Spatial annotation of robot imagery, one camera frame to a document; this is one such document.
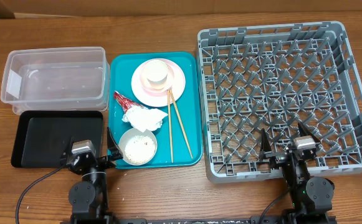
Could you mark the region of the clear plastic bin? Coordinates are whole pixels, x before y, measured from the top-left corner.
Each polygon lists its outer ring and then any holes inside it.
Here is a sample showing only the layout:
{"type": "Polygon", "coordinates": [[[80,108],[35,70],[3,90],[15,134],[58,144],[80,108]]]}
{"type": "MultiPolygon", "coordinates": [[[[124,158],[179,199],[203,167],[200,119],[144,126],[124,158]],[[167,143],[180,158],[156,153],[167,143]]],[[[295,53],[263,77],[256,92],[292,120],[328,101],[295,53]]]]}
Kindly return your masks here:
{"type": "Polygon", "coordinates": [[[29,110],[104,111],[110,66],[103,47],[59,47],[9,53],[0,99],[15,114],[29,110]]]}

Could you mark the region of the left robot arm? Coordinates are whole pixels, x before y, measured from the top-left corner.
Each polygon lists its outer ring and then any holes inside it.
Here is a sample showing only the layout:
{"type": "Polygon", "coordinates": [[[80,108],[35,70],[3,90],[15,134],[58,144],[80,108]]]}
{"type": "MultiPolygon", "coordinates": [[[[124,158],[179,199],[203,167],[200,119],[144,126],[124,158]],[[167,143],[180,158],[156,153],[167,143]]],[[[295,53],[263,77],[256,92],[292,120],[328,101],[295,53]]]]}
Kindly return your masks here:
{"type": "Polygon", "coordinates": [[[110,153],[97,157],[90,140],[75,142],[70,139],[60,157],[60,165],[82,180],[69,190],[69,202],[72,206],[70,223],[116,223],[108,206],[108,169],[117,166],[117,160],[123,159],[111,130],[107,129],[107,146],[110,153]]]}

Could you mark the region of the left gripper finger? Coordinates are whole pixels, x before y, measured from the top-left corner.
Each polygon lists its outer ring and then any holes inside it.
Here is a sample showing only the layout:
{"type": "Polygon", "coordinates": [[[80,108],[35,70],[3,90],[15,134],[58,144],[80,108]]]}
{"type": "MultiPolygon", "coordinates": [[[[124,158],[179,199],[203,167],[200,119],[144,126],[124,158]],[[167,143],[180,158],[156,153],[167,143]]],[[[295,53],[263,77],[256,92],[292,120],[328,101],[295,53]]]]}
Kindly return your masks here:
{"type": "Polygon", "coordinates": [[[70,157],[74,139],[71,136],[67,145],[65,146],[62,155],[60,156],[60,165],[66,165],[68,158],[70,157]]]}
{"type": "Polygon", "coordinates": [[[108,158],[111,161],[117,161],[123,159],[123,154],[115,142],[111,129],[107,128],[107,148],[108,148],[108,158]]]}

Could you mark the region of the red snack wrapper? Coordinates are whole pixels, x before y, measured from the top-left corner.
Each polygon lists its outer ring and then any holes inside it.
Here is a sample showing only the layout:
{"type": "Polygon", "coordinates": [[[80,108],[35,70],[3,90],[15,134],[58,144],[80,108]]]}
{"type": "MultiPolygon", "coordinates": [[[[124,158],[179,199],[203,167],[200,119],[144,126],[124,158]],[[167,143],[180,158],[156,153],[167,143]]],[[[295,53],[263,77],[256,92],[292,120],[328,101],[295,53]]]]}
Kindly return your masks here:
{"type": "Polygon", "coordinates": [[[129,98],[120,94],[118,91],[114,92],[113,97],[117,101],[117,103],[121,106],[124,113],[126,113],[128,110],[134,107],[144,108],[144,106],[142,106],[141,104],[130,100],[129,98]]]}

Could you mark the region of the white round plate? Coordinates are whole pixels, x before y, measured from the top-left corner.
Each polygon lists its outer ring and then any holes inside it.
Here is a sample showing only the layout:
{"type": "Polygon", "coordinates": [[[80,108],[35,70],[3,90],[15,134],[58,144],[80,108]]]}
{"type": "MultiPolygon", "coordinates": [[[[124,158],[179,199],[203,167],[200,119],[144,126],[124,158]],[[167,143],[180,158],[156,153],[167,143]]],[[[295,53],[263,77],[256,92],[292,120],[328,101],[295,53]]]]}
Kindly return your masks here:
{"type": "MultiPolygon", "coordinates": [[[[166,62],[174,72],[174,82],[170,89],[172,89],[175,100],[177,100],[182,94],[186,87],[186,77],[182,69],[173,61],[164,59],[164,58],[154,58],[158,60],[162,60],[166,62]]],[[[144,105],[150,107],[163,107],[168,105],[167,99],[167,90],[162,93],[153,93],[145,90],[140,82],[140,73],[142,67],[149,62],[147,60],[143,62],[138,68],[134,71],[133,76],[131,78],[131,89],[136,98],[143,103],[144,105]]]]}

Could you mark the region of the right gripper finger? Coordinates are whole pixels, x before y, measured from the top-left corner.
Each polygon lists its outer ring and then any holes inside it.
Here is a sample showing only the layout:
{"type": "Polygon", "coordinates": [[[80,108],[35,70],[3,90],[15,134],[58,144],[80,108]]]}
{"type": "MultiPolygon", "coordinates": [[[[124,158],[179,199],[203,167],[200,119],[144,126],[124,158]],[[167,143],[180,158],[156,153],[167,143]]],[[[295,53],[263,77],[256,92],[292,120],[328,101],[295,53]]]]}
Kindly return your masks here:
{"type": "Polygon", "coordinates": [[[268,159],[270,155],[273,153],[271,145],[269,143],[268,135],[264,128],[261,129],[261,145],[260,145],[260,153],[259,160],[262,161],[264,159],[268,159]]]}
{"type": "Polygon", "coordinates": [[[301,122],[298,122],[298,130],[300,137],[310,136],[315,143],[320,143],[320,140],[301,122]]]}

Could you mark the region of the grey dishwasher rack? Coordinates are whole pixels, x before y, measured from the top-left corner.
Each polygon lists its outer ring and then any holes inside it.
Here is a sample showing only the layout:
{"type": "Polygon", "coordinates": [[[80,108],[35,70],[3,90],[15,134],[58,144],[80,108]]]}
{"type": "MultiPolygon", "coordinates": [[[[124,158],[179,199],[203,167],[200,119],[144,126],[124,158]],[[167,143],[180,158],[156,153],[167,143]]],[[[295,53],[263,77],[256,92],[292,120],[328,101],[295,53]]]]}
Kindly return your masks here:
{"type": "Polygon", "coordinates": [[[319,140],[313,175],[362,173],[362,83],[338,21],[203,29],[196,60],[207,178],[262,181],[261,131],[284,151],[303,123],[319,140]]]}

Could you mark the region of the wooden chopstick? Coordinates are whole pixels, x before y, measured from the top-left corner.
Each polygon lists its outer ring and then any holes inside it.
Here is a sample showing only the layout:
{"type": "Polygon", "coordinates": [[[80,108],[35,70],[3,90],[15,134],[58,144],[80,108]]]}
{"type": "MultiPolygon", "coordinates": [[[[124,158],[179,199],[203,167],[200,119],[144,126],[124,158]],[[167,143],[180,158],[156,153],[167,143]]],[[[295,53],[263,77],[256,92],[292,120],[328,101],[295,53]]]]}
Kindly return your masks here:
{"type": "Polygon", "coordinates": [[[168,126],[169,126],[169,145],[170,145],[170,155],[171,163],[173,162],[173,136],[172,136],[172,121],[171,121],[171,89],[167,91],[168,99],[168,126]]]}
{"type": "Polygon", "coordinates": [[[190,145],[189,145],[188,137],[187,137],[187,134],[186,134],[186,132],[185,132],[184,125],[183,125],[183,121],[182,121],[182,119],[181,119],[181,116],[180,116],[180,113],[179,113],[179,109],[178,109],[178,106],[177,106],[177,104],[176,104],[176,100],[175,100],[175,97],[174,97],[174,95],[173,95],[172,89],[169,89],[168,92],[169,92],[169,95],[170,95],[170,97],[171,97],[171,99],[172,99],[172,103],[173,103],[173,105],[174,105],[174,108],[175,108],[175,111],[176,111],[176,114],[177,114],[177,117],[178,117],[178,121],[179,121],[181,130],[182,130],[182,132],[183,132],[184,140],[185,140],[185,143],[186,143],[186,145],[187,145],[189,154],[190,154],[191,158],[193,159],[194,157],[193,157],[193,154],[192,154],[192,151],[191,151],[191,147],[190,147],[190,145]]]}

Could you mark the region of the black tray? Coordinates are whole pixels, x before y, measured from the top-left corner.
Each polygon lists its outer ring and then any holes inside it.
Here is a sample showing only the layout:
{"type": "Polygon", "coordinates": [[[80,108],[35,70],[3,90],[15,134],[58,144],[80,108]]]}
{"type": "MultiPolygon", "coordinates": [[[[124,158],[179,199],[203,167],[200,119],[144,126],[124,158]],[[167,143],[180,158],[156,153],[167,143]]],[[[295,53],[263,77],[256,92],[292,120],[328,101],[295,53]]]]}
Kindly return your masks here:
{"type": "Polygon", "coordinates": [[[70,140],[90,140],[100,155],[103,114],[99,111],[25,111],[19,117],[11,165],[56,168],[70,140]]]}

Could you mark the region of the cream cup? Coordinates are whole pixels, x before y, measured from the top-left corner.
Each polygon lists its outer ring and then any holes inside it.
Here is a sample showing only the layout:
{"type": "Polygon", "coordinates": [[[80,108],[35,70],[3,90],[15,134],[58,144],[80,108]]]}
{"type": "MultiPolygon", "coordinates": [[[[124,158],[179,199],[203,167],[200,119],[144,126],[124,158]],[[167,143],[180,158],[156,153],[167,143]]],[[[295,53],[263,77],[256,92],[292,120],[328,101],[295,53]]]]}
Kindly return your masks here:
{"type": "Polygon", "coordinates": [[[160,89],[168,77],[168,66],[165,62],[154,59],[149,61],[143,68],[143,75],[152,88],[160,89]]]}

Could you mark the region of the small grey-white bowl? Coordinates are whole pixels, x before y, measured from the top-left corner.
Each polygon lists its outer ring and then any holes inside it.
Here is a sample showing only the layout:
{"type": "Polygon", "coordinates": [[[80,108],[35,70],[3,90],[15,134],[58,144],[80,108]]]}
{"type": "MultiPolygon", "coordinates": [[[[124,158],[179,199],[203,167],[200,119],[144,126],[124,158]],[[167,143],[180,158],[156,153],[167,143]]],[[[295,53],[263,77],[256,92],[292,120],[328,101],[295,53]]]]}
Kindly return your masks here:
{"type": "Polygon", "coordinates": [[[157,140],[156,140],[156,137],[155,135],[149,131],[149,130],[146,130],[145,132],[141,132],[135,128],[131,128],[129,129],[128,131],[126,131],[123,136],[120,138],[120,142],[118,143],[118,146],[120,147],[121,149],[121,152],[123,154],[123,160],[130,164],[130,165],[133,165],[133,166],[137,166],[137,165],[134,165],[134,164],[131,164],[126,158],[125,158],[125,144],[128,140],[130,140],[132,137],[134,136],[149,136],[156,144],[156,151],[157,151],[157,148],[158,148],[158,143],[157,143],[157,140]]]}

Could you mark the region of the white napkin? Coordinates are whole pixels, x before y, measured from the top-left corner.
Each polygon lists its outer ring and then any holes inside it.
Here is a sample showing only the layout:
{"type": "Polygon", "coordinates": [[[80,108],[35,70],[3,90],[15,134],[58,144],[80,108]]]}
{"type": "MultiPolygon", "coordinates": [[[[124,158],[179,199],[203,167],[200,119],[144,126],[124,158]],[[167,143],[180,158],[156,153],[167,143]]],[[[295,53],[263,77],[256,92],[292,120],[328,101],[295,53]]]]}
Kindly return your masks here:
{"type": "Polygon", "coordinates": [[[130,123],[131,126],[142,133],[146,130],[155,131],[163,124],[163,119],[168,116],[159,109],[148,109],[140,106],[132,106],[123,115],[122,121],[130,123]]]}

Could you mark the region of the rice grains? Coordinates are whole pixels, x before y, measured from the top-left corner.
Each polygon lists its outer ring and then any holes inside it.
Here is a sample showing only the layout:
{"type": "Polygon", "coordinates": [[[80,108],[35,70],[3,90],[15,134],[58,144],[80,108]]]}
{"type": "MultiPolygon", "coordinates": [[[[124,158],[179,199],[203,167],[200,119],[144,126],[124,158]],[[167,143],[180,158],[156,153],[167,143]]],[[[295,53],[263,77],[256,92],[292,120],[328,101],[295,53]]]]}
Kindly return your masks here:
{"type": "Polygon", "coordinates": [[[134,165],[149,162],[156,153],[156,144],[149,136],[134,136],[125,144],[125,158],[134,165]]]}

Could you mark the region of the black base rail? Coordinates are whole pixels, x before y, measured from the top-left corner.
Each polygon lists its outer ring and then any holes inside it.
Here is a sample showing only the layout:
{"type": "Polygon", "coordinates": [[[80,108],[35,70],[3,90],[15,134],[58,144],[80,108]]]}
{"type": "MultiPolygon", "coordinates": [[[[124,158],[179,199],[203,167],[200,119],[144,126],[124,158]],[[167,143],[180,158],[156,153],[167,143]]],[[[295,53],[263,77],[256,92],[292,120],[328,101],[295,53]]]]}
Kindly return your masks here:
{"type": "MultiPolygon", "coordinates": [[[[258,224],[259,216],[251,216],[250,218],[238,218],[238,219],[172,219],[172,220],[146,220],[144,218],[123,218],[118,219],[115,217],[105,217],[96,220],[76,220],[71,218],[70,221],[61,222],[66,224],[81,224],[81,223],[114,223],[114,224],[258,224]]],[[[308,221],[303,220],[302,223],[331,223],[336,224],[336,217],[328,217],[329,221],[308,221]]],[[[287,223],[282,221],[280,216],[266,216],[261,222],[263,224],[281,224],[287,223]]]]}

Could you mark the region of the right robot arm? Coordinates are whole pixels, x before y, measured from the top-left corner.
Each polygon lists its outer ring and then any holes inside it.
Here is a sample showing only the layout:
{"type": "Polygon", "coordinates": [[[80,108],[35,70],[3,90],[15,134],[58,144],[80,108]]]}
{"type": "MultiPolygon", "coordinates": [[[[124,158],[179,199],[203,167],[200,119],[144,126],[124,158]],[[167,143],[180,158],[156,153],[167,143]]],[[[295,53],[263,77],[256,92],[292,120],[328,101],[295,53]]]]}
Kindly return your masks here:
{"type": "Polygon", "coordinates": [[[324,177],[312,176],[307,167],[307,161],[316,158],[321,142],[301,122],[298,130],[299,137],[294,138],[283,152],[274,152],[267,133],[261,130],[259,159],[267,159],[271,169],[282,171],[287,190],[265,208],[259,223],[336,223],[336,218],[327,214],[332,209],[334,183],[324,177]],[[267,218],[269,209],[287,194],[293,207],[283,210],[278,217],[267,218]]]}

